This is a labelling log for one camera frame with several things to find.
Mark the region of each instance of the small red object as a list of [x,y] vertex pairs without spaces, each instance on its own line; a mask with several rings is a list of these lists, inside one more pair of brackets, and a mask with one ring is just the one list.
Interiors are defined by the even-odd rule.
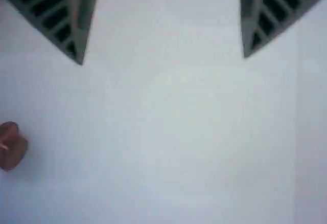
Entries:
[[28,142],[19,134],[18,125],[6,122],[0,126],[0,168],[14,169],[24,158]]

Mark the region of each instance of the white surface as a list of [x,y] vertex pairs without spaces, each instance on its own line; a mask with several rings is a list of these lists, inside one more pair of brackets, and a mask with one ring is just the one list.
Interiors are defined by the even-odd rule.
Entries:
[[327,1],[248,62],[238,1],[98,0],[81,68],[1,0],[2,223],[325,222]]

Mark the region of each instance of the white background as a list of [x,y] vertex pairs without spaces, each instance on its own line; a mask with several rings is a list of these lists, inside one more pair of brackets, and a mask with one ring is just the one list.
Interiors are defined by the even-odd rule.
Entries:
[[248,61],[239,0],[98,0],[83,67],[0,11],[1,223],[326,223],[327,0]]

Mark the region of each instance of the brown cylindrical object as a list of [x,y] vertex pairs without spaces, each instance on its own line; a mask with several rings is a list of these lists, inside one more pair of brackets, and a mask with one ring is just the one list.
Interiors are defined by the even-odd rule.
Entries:
[[28,141],[19,134],[18,125],[6,122],[0,126],[0,168],[14,169],[24,158]]

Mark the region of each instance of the copper object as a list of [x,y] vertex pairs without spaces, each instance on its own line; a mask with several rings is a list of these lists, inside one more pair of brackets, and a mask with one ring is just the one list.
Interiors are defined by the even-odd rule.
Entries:
[[0,126],[0,168],[14,169],[24,158],[28,142],[19,134],[18,125],[6,122]]

